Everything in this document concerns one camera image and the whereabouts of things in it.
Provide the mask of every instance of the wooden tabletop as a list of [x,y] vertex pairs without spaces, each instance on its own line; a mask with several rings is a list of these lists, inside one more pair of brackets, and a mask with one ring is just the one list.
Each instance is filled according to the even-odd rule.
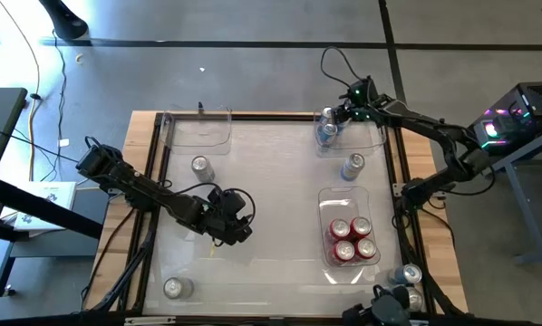
[[[150,149],[150,138],[157,113],[158,112],[156,111],[134,111],[132,113],[122,154],[124,160],[132,164],[136,170],[144,171],[146,166],[146,160]],[[269,114],[270,112],[234,112],[233,114],[254,113]],[[408,130],[403,130],[402,135],[411,177],[427,177],[435,173],[436,168],[432,160],[429,140]],[[399,156],[398,151],[396,150],[395,137],[393,135],[390,136],[390,141],[392,147],[392,158],[395,161],[395,173],[398,180],[402,180],[399,169]],[[162,148],[159,146],[153,169],[153,179],[158,178],[160,158],[162,156],[161,151]],[[440,203],[434,202],[433,204],[438,206],[440,205]],[[428,204],[425,206],[425,208],[446,220],[444,210],[434,209]],[[124,203],[122,198],[117,198],[110,203],[106,220],[104,222],[102,237],[98,244],[96,262],[100,253],[102,252],[103,247],[108,241],[108,237],[129,211],[130,208]],[[428,262],[430,273],[442,290],[450,297],[452,302],[461,310],[467,311],[467,304],[464,297],[464,292],[462,290],[462,284],[460,282],[459,267],[454,254],[454,249],[452,248],[450,232],[439,221],[435,220],[431,216],[427,216],[425,213],[419,213],[419,219],[426,260]],[[147,214],[143,223],[144,227],[142,228],[140,241],[143,240],[144,235],[146,234],[149,220],[150,214]],[[122,229],[118,232],[110,244],[108,252],[102,260],[98,273],[94,277],[90,295],[88,296],[85,304],[86,308],[91,308],[98,303],[104,294],[111,289],[117,278],[122,273],[126,264],[133,226],[134,218],[131,218],[126,224],[124,224]],[[127,304],[128,309],[130,309],[134,304],[139,280],[140,266],[132,277],[130,295]]]

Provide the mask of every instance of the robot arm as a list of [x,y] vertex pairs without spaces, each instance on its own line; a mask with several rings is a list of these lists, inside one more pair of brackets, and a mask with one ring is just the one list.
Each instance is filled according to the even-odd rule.
[[[433,193],[454,188],[454,182],[470,181],[489,166],[489,155],[483,151],[471,130],[444,123],[444,120],[408,110],[406,104],[386,94],[379,95],[371,77],[350,85],[340,96],[344,104],[332,110],[335,123],[347,120],[372,120],[378,127],[402,127],[439,143],[447,167],[425,179],[410,180],[402,189],[402,206],[421,206]],[[457,143],[466,152],[457,157]]]
[[136,171],[122,159],[119,150],[92,138],[86,138],[86,143],[89,150],[76,166],[78,172],[100,184],[105,192],[121,190],[133,208],[148,212],[156,205],[162,206],[179,224],[201,235],[207,233],[227,245],[242,243],[251,235],[249,224],[253,215],[237,219],[237,213],[246,203],[235,190],[223,191],[216,184],[200,184],[214,186],[208,200],[184,195],[184,190],[174,193]]

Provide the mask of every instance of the gray floor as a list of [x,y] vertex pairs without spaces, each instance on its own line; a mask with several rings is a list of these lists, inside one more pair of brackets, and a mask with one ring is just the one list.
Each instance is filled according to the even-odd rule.
[[[384,40],[377,0],[65,2],[88,22],[95,38]],[[37,19],[46,17],[39,5],[4,3],[31,40],[50,34],[51,24]],[[388,7],[399,43],[542,43],[541,0],[390,0]],[[33,60],[7,19],[0,9],[0,86],[33,91]],[[45,98],[34,120],[35,142],[54,149],[61,62],[53,47],[36,45],[35,50]],[[379,91],[394,95],[385,50],[345,52],[356,71],[371,74]],[[79,53],[81,64],[74,60]],[[63,47],[63,54],[68,74],[63,136],[70,140],[63,154],[72,158],[85,152],[85,135],[121,147],[132,110],[195,108],[198,101],[207,108],[315,110],[337,103],[337,95],[344,92],[321,75],[319,49]],[[398,57],[411,108],[463,125],[515,83],[542,81],[542,52],[399,51]],[[337,56],[329,54],[325,64],[332,74],[352,80]],[[26,122],[25,111],[17,125],[23,133]],[[25,144],[12,141],[0,177],[26,179],[27,155]],[[49,168],[40,153],[36,157],[35,175],[40,178]],[[63,162],[58,179],[81,178],[73,164]],[[462,188],[472,190],[484,182]],[[507,179],[499,176],[495,188],[481,197],[450,197],[448,213],[470,310],[484,317],[542,322],[542,264],[519,267],[511,260],[531,243]],[[5,248],[0,242],[0,261]],[[92,260],[20,260],[10,283],[21,295],[0,298],[0,318],[75,311],[91,266]]]

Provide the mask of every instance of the silver can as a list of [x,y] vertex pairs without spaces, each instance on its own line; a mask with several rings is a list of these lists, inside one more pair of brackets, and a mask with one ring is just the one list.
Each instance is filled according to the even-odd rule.
[[355,239],[366,237],[372,231],[372,223],[365,217],[355,217],[350,223],[351,234]]
[[360,175],[364,166],[365,159],[362,154],[353,153],[342,165],[340,175],[345,181],[354,181]]
[[185,277],[170,277],[162,289],[169,299],[186,299],[192,295],[194,284]]
[[328,123],[317,127],[317,139],[322,146],[332,145],[337,134],[337,127],[334,124]]
[[215,170],[213,170],[207,158],[203,156],[193,158],[190,167],[197,176],[198,181],[213,182],[215,180]]
[[391,270],[389,276],[394,284],[416,284],[422,279],[422,271],[415,264],[406,264]]
[[325,230],[325,239],[330,244],[334,244],[340,240],[344,240],[350,234],[350,225],[343,219],[336,218],[330,222],[327,230]]
[[333,120],[334,118],[332,117],[332,108],[325,107],[322,110],[322,116],[319,119],[319,123],[321,123],[322,125],[325,125],[328,123],[332,123]]
[[347,241],[338,241],[327,254],[329,263],[336,266],[351,261],[354,256],[353,244]]
[[370,259],[376,255],[378,248],[376,244],[367,238],[360,239],[355,243],[355,254],[362,259]]
[[421,311],[422,306],[424,305],[424,297],[422,296],[422,293],[420,293],[420,291],[413,287],[407,287],[406,289],[408,290],[408,300],[410,302],[410,307],[408,308],[408,311]]

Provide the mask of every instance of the clear plastic container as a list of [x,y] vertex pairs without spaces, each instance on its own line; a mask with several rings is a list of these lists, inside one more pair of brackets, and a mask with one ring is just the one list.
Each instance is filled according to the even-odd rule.
[[378,128],[373,121],[353,122],[350,121],[344,129],[340,130],[335,140],[329,146],[322,146],[318,136],[318,128],[321,128],[322,111],[316,110],[314,114],[314,138],[315,154],[320,158],[343,158],[359,153],[368,157],[379,149],[386,141],[384,128]]
[[[352,260],[345,263],[334,263],[332,252],[334,241],[330,238],[329,227],[330,223],[337,218],[343,219],[348,225],[356,217],[364,217],[372,225],[372,231],[365,238],[371,240],[376,248],[378,244],[375,239],[372,218],[370,217],[368,190],[364,187],[338,187],[324,188],[319,192],[319,225],[322,233],[322,244],[324,247],[324,262],[332,267],[349,267],[373,265],[380,261],[380,250],[376,249],[376,253],[372,258],[363,259],[356,255]],[[358,238],[348,238],[354,244],[359,241]]]
[[224,155],[231,149],[231,110],[169,110],[162,114],[160,140],[173,154]]

